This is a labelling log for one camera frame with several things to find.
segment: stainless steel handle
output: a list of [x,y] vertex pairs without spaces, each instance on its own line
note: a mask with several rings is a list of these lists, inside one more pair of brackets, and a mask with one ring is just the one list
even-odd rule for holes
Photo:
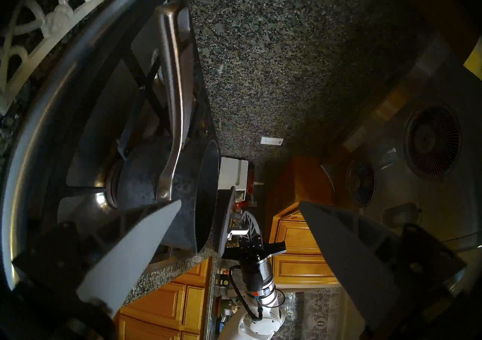
[[160,63],[167,89],[167,102],[171,111],[172,133],[171,153],[163,172],[159,176],[157,201],[171,201],[172,199],[172,180],[182,148],[184,108],[179,61],[182,49],[177,27],[177,14],[182,8],[183,6],[179,3],[160,5],[156,8],[160,36]]

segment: red object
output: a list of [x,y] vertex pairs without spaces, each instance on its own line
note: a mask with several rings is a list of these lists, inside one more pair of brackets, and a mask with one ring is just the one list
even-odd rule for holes
[[252,187],[254,186],[255,183],[255,167],[252,166],[249,168],[248,172],[248,186],[246,188],[246,192],[252,195]]
[[234,203],[234,210],[241,210],[242,207],[247,207],[247,201],[239,201],[238,203]]

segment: patterned rug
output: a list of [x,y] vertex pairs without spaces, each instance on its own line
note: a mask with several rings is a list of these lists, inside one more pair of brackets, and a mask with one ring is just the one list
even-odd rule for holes
[[286,293],[286,319],[273,340],[334,340],[340,287]]

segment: cabinet door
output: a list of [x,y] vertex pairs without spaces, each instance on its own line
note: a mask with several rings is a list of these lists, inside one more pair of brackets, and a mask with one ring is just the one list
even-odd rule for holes
[[204,309],[204,288],[188,287],[186,309],[181,329],[183,331],[200,333],[202,311]]
[[181,335],[181,340],[199,340],[200,338],[199,335],[188,334],[187,332],[183,332]]
[[323,256],[294,256],[281,254],[274,257],[275,284],[313,286],[338,284]]
[[173,282],[186,284],[188,286],[206,286],[209,259],[205,259],[200,264],[194,266],[187,273],[177,277]]
[[306,222],[281,220],[276,242],[286,243],[287,254],[321,254]]
[[119,340],[181,340],[181,333],[121,315]]
[[141,321],[177,329],[182,321],[185,294],[186,286],[168,283],[120,311]]

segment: exhaust fan grille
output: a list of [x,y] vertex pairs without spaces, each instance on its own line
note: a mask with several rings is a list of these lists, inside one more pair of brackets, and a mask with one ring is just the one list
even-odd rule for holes
[[375,173],[368,162],[352,161],[346,182],[351,202],[357,207],[370,204],[375,193]]
[[420,177],[436,179],[447,174],[460,150],[458,120],[442,106],[414,113],[405,129],[405,157]]

